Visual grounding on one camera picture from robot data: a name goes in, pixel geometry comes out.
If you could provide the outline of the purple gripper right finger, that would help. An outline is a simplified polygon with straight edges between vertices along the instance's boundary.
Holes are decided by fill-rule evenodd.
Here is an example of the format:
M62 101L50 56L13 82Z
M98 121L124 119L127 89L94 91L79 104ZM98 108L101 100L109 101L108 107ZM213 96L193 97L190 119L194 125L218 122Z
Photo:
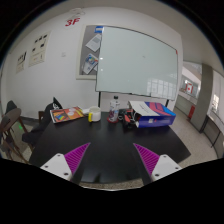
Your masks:
M153 181L157 181L181 170L181 167L168 155L158 155L148 148L134 143L143 165Z

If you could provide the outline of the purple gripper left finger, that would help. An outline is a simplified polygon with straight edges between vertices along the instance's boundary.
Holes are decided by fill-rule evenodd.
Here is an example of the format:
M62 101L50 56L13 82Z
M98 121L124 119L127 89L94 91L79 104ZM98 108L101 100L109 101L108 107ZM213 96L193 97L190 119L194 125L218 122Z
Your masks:
M90 143L85 143L66 154L57 153L43 164L41 169L70 181L89 146Z

